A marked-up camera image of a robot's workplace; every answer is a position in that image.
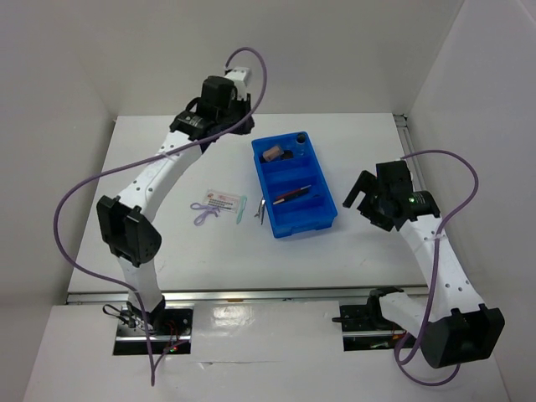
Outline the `red silver lip pencil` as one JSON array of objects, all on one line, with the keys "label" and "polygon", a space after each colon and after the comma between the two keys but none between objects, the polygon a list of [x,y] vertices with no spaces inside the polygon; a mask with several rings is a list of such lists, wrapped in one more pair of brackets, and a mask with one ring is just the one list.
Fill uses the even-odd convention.
[{"label": "red silver lip pencil", "polygon": [[287,193],[284,193],[284,194],[280,194],[276,197],[276,201],[279,201],[280,199],[290,199],[290,197],[296,195],[296,194],[299,194],[299,193],[302,193],[304,192],[305,190],[308,190],[312,185],[309,184],[309,185],[306,185],[306,186],[302,186],[300,188],[296,188],[296,189],[293,189]]}]

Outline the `beige foundation bottle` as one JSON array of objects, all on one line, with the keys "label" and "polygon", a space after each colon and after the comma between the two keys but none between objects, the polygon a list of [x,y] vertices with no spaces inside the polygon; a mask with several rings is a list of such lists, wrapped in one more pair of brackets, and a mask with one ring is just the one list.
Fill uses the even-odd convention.
[{"label": "beige foundation bottle", "polygon": [[260,161],[267,163],[291,158],[293,158],[293,152],[291,150],[285,150],[280,145],[275,145],[262,153]]}]

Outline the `clear bottle black cap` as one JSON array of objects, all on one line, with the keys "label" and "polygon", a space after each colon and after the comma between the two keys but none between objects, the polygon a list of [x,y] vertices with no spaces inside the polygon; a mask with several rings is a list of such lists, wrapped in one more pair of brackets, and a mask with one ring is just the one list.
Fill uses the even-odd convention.
[{"label": "clear bottle black cap", "polygon": [[305,132],[296,134],[296,145],[293,148],[294,157],[305,157],[310,154],[308,145],[308,135]]}]

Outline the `mint eyebrow razor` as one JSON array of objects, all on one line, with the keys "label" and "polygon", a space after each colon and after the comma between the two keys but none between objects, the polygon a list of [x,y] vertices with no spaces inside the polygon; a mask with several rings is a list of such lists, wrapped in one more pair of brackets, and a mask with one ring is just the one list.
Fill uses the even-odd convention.
[{"label": "mint eyebrow razor", "polygon": [[247,204],[247,197],[243,195],[240,197],[240,205],[237,211],[237,216],[236,216],[236,221],[235,221],[236,224],[240,224],[242,217],[243,217],[243,213],[245,211],[246,204]]}]

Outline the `purple eyelash applicator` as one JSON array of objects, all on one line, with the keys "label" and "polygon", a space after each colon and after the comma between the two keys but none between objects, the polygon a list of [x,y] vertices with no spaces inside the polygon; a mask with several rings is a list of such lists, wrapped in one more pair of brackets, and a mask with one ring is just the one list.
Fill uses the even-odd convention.
[{"label": "purple eyelash applicator", "polygon": [[195,226],[201,226],[204,224],[205,220],[213,215],[218,217],[220,214],[220,208],[211,205],[205,205],[200,203],[192,203],[190,209],[194,211],[199,211],[199,215],[194,219],[193,224]]}]

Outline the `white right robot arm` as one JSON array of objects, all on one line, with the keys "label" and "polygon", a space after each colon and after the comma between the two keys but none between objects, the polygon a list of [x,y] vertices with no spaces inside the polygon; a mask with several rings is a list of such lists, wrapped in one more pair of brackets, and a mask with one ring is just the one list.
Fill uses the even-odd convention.
[{"label": "white right robot arm", "polygon": [[500,309],[486,306],[468,280],[451,247],[432,194],[417,191],[404,161],[384,162],[376,172],[363,170],[343,202],[357,207],[370,223],[396,230],[413,252],[429,290],[421,305],[396,286],[369,293],[365,317],[375,328],[393,324],[419,343],[434,369],[487,359],[505,325]]}]

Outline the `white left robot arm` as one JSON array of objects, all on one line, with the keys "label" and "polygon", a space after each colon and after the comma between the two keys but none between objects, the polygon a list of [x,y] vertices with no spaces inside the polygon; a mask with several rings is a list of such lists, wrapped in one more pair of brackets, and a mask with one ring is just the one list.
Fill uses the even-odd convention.
[{"label": "white left robot arm", "polygon": [[166,316],[154,267],[162,236],[152,222],[174,184],[208,148],[205,138],[225,129],[239,135],[251,132],[249,82],[245,67],[209,76],[200,96],[175,116],[158,152],[160,159],[147,164],[114,198],[103,196],[96,205],[102,239],[131,286],[128,308],[147,334],[162,330]]}]

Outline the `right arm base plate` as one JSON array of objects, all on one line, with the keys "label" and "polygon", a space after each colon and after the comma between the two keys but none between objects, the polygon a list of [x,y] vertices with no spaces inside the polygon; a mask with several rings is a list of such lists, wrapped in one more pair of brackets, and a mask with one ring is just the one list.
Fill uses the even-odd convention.
[{"label": "right arm base plate", "polygon": [[393,349],[406,331],[377,315],[370,302],[339,306],[332,322],[342,331],[345,352]]}]

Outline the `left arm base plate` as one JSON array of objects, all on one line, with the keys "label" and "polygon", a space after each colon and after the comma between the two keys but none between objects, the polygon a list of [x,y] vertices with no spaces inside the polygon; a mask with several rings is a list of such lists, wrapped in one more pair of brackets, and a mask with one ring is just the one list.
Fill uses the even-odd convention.
[{"label": "left arm base plate", "polygon": [[[115,356],[147,355],[145,327],[141,318],[135,317],[126,307],[111,304],[105,304],[102,311],[117,320]],[[166,308],[161,322],[149,328],[153,353],[190,354],[192,326],[193,308]]]}]

